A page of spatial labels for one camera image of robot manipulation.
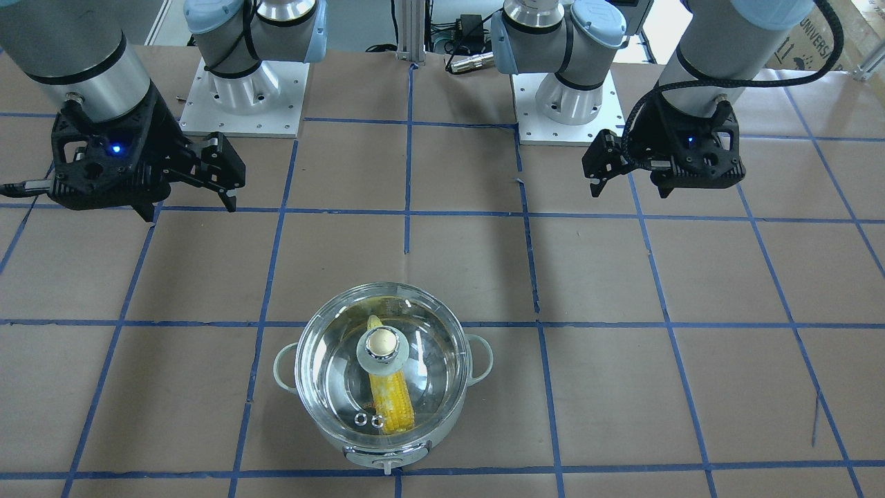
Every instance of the blue joint cover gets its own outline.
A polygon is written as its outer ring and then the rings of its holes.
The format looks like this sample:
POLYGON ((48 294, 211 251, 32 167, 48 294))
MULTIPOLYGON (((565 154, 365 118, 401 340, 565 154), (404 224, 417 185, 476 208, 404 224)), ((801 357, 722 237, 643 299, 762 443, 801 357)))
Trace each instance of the blue joint cover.
POLYGON ((769 31, 791 29, 812 11, 813 0, 731 0, 752 25, 769 31))
POLYGON ((516 58, 513 56, 513 47, 510 45, 510 36, 507 35, 507 27, 501 12, 492 16, 492 53, 495 54, 495 67, 501 74, 519 74, 516 67, 516 58))
POLYGON ((242 0, 185 0, 184 19, 191 33, 202 35, 228 22, 242 4, 242 0))
POLYGON ((313 21, 313 34, 311 40, 307 44, 307 52, 304 54, 304 62, 320 62, 326 58, 326 43, 328 33, 326 32, 326 0, 318 0, 317 11, 313 14, 316 19, 313 21))
POLYGON ((575 0, 572 19, 587 36, 610 49, 618 49, 624 42, 627 20, 618 7, 605 0, 575 0))

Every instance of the yellow corn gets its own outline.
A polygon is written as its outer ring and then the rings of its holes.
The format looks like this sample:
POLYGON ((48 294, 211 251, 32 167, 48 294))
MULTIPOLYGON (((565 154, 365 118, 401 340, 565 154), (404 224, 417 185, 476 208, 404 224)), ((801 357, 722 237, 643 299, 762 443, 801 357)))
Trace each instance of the yellow corn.
MULTIPOLYGON (((369 316, 367 330, 380 326, 381 320, 377 316, 369 316)), ((382 432, 396 434, 415 426, 415 411, 402 370, 388 376, 369 374, 369 385, 372 387, 375 413, 384 417, 382 432)))

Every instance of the white mounting plate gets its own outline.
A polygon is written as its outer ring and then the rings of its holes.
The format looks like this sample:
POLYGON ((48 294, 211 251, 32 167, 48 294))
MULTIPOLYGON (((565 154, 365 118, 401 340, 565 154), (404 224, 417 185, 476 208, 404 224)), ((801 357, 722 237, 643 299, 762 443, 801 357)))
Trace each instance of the white mounting plate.
POLYGON ((204 71, 205 63, 200 59, 179 121, 181 131, 188 136, 205 136, 220 131, 226 136, 297 138, 310 65, 280 61, 266 61, 265 64, 280 78, 279 103, 264 113, 240 115, 225 112, 215 102, 209 73, 204 71))
POLYGON ((620 135, 624 116, 620 110, 618 92, 614 89, 612 73, 605 76, 603 104, 596 118, 585 124, 570 126, 557 123, 543 115, 535 103, 535 93, 547 74, 514 74, 513 100, 519 122, 519 143, 526 145, 590 145, 602 129, 620 135))

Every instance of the pot lid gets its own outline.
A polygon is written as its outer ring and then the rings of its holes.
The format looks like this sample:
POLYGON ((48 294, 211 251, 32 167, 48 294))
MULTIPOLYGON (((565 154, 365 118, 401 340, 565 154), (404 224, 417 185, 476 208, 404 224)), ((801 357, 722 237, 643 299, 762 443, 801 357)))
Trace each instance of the pot lid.
POLYGON ((443 303, 410 285, 367 284, 308 323, 296 385, 320 428, 381 451, 419 440, 450 416, 472 367, 443 303))

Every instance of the tiled surface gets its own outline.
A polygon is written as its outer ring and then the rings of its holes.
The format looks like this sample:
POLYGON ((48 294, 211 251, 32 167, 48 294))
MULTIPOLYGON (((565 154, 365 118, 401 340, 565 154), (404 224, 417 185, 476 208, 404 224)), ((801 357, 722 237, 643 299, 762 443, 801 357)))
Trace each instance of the tiled surface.
MULTIPOLYGON (((197 51, 139 53, 179 113, 197 51)), ((740 190, 661 200, 637 173, 593 199, 581 148, 518 152, 506 77, 442 65, 330 52, 297 143, 234 140, 237 214, 182 184, 154 228, 0 203, 4 256, 28 215, 0 268, 0 495, 883 494, 885 112, 863 87, 748 90, 740 190), (270 371, 376 280, 496 351, 447 439, 389 479, 270 371)), ((625 107, 660 69, 615 66, 625 107)), ((0 54, 0 180, 45 175, 55 111, 0 54)))
POLYGON ((760 469, 720 471, 713 475, 722 498, 850 498, 858 495, 845 469, 760 469))
POLYGON ((885 335, 808 330, 802 337, 849 455, 885 459, 885 335))
POLYGON ((710 496, 703 472, 566 474, 566 495, 599 498, 701 498, 710 496))

